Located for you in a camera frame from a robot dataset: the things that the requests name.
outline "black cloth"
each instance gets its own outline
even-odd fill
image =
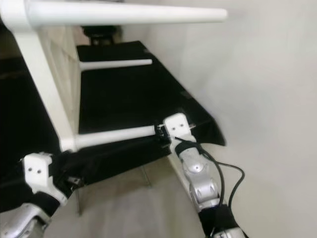
[[[79,133],[152,125],[176,112],[196,124],[198,142],[224,145],[214,119],[141,42],[79,46],[81,61],[152,59],[144,66],[90,70],[81,76]],[[30,199],[19,160],[32,152],[59,154],[58,137],[21,59],[0,73],[0,212]],[[86,184],[101,181],[170,153],[156,136],[85,148],[61,170]]]

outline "white wall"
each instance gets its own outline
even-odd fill
[[[125,27],[217,120],[246,180],[233,202],[251,238],[314,237],[317,225],[317,1],[128,0],[223,7],[221,24]],[[229,184],[238,174],[225,169]]]

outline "white wooden rod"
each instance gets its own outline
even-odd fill
[[[31,25],[124,25],[221,22],[225,9],[138,5],[102,1],[31,1]]]
[[[119,68],[152,64],[151,59],[134,59],[134,60],[114,60],[114,61],[96,61],[80,62],[82,71],[102,68]]]
[[[79,150],[89,146],[102,145],[150,135],[155,135],[155,128],[153,125],[76,135],[75,144],[76,148]]]

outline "floor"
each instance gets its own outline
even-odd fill
[[[45,238],[202,238],[200,221],[167,158],[87,186],[53,216]],[[0,214],[2,227],[13,212]]]

